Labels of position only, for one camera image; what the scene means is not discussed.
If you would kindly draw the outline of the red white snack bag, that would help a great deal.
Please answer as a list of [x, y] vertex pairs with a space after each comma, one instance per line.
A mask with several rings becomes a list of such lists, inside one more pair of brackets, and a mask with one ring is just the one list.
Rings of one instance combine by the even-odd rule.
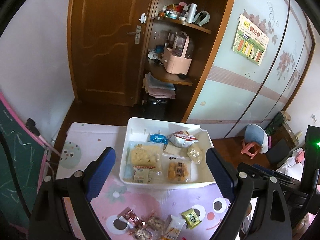
[[188, 148], [192, 144], [199, 142], [199, 140], [196, 137], [194, 137], [192, 134], [185, 130], [172, 133], [172, 135], [169, 136], [169, 141], [174, 146], [180, 148]]

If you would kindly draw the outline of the dark red foil snack packet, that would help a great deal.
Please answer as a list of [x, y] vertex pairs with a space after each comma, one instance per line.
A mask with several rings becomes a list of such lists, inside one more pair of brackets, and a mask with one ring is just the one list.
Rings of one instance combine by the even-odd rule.
[[118, 219], [126, 223], [131, 229], [139, 229], [145, 226], [144, 220], [139, 218], [129, 207], [119, 214]]

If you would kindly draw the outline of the clear nut cluster pack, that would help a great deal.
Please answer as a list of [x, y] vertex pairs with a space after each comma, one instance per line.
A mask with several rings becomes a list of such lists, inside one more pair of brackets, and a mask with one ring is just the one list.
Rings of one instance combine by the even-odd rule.
[[146, 220], [146, 224], [152, 230], [163, 231], [165, 226], [165, 221], [153, 212], [151, 215], [149, 215], [148, 219]]
[[137, 228], [133, 235], [136, 240], [153, 240], [154, 237], [153, 230], [148, 226]]

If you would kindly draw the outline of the blue foil snack packet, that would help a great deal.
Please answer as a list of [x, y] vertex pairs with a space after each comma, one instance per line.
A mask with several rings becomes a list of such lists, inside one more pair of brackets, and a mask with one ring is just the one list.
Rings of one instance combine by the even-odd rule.
[[150, 134], [148, 137], [149, 142], [154, 142], [157, 144], [163, 144], [167, 145], [168, 144], [168, 138], [165, 135], [162, 134]]

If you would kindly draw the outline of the large clear rice cracker pack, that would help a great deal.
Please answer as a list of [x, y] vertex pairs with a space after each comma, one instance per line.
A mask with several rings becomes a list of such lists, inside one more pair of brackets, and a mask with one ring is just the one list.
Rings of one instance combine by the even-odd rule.
[[163, 148], [163, 144], [154, 142], [129, 141], [126, 163], [131, 166], [155, 166], [155, 175], [161, 176]]

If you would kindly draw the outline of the pink plastic stool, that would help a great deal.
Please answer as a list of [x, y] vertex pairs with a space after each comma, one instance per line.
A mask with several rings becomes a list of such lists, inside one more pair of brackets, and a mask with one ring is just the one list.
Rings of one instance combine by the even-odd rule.
[[245, 142], [245, 140], [242, 141], [242, 149], [241, 154], [246, 154], [250, 157], [250, 159], [253, 159], [258, 153], [260, 153], [261, 146], [257, 144], [256, 142]]

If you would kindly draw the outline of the blue plush cushion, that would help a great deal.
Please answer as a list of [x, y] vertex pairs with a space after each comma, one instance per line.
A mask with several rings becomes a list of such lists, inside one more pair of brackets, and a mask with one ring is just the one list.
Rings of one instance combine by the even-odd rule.
[[268, 135], [264, 129], [256, 124], [249, 124], [246, 126], [244, 141], [246, 143], [257, 143], [261, 147], [261, 154], [268, 152]]

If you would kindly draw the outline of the orange fried snack pack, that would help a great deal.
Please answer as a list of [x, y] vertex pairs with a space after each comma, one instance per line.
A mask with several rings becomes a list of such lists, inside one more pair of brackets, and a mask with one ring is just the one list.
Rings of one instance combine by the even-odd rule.
[[170, 161], [168, 165], [167, 179], [175, 183], [187, 183], [191, 179], [190, 164], [184, 161]]

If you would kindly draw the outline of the pink cartoon table mat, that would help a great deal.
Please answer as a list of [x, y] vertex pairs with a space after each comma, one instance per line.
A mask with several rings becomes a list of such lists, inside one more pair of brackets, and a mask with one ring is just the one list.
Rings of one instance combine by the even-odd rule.
[[199, 125], [142, 118], [131, 118], [125, 127], [75, 122], [67, 132], [56, 178], [68, 178], [84, 170], [105, 148], [111, 147], [116, 152], [116, 163], [91, 206], [112, 239], [131, 239], [129, 227], [119, 220], [125, 209], [141, 218], [154, 213], [163, 219], [169, 215], [180, 217], [182, 212], [194, 209], [201, 223], [194, 229], [183, 228], [179, 239], [209, 239], [231, 204], [222, 196], [205, 163], [191, 165], [188, 183], [142, 185], [129, 181], [125, 167], [129, 143], [147, 142], [149, 135], [169, 136], [177, 131], [194, 135], [203, 151], [213, 145], [208, 132]]

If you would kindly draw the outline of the white plastic storage bin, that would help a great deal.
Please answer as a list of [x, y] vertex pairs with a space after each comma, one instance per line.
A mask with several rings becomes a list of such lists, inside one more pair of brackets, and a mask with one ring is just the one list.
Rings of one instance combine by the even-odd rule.
[[213, 147], [199, 125], [130, 118], [119, 178], [129, 185], [154, 189], [188, 189], [215, 182], [206, 164]]

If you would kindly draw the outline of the cream cracker packet red edge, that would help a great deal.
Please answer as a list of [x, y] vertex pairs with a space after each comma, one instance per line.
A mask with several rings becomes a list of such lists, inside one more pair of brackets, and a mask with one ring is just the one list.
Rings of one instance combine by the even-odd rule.
[[155, 166], [133, 166], [133, 182], [148, 184], [156, 172]]

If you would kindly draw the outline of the folded towels stack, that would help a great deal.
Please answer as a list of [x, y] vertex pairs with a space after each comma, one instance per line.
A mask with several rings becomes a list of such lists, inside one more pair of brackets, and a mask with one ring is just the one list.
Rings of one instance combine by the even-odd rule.
[[150, 96], [158, 99], [174, 99], [176, 96], [173, 84], [154, 78], [150, 72], [145, 74], [143, 79], [143, 88]]

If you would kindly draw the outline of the pink storage basket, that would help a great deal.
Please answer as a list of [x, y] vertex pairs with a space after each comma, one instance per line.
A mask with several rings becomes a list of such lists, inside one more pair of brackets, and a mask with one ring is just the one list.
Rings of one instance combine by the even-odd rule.
[[187, 57], [190, 37], [185, 32], [180, 32], [174, 39], [172, 48], [164, 48], [162, 63], [169, 74], [187, 75], [191, 65], [191, 57]]

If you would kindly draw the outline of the brown wooden door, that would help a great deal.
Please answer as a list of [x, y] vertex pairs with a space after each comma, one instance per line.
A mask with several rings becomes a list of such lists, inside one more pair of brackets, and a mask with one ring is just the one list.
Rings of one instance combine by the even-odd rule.
[[138, 100], [153, 0], [69, 0], [67, 48], [76, 100], [133, 106]]

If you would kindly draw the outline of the colourful wall poster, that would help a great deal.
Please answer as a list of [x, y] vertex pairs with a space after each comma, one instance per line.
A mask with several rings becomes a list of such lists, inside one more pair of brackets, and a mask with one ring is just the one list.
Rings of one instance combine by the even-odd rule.
[[270, 38], [243, 14], [239, 17], [233, 48], [258, 66], [261, 65]]

